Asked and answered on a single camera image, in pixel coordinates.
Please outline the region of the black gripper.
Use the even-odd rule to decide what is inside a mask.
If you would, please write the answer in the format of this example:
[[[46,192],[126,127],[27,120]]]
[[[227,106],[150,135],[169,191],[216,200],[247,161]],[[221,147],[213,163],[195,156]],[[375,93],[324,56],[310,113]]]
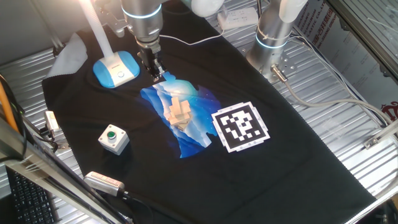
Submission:
[[[162,75],[167,71],[161,62],[161,48],[155,47],[142,47],[139,46],[139,57],[142,63],[151,74],[153,81],[158,81]]]

